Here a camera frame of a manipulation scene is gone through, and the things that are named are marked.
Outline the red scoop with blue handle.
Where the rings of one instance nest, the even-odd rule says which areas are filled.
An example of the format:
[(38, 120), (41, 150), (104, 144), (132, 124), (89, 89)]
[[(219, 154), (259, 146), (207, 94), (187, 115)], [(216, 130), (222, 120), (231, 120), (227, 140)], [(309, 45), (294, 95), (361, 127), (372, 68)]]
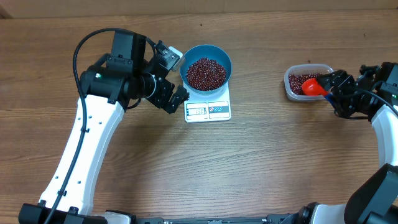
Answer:
[(302, 85), (303, 92), (307, 96), (323, 96), (331, 105), (333, 105), (333, 100), (331, 98), (330, 91), (325, 91), (316, 81), (315, 78), (309, 79)]

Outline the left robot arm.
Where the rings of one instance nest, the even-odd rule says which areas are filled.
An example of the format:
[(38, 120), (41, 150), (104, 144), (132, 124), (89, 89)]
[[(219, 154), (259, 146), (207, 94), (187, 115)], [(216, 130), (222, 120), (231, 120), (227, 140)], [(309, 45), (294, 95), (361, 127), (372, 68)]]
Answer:
[(148, 100), (167, 113), (188, 99), (183, 86), (167, 80), (183, 54), (163, 42), (113, 29), (110, 53), (75, 73), (79, 94), (75, 121), (52, 180), (35, 205), (23, 204), (19, 223), (135, 223), (127, 212), (93, 214), (98, 175), (109, 142), (125, 112)]

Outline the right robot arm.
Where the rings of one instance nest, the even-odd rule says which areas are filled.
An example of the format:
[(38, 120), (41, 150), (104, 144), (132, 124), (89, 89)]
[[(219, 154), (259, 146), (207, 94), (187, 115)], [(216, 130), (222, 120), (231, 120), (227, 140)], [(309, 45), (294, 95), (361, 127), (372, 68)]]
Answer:
[(376, 133), (379, 170), (344, 205), (304, 207), (298, 223), (397, 223), (397, 64), (362, 65), (355, 79), (344, 70), (302, 84), (306, 95), (322, 95), (340, 118), (362, 113)]

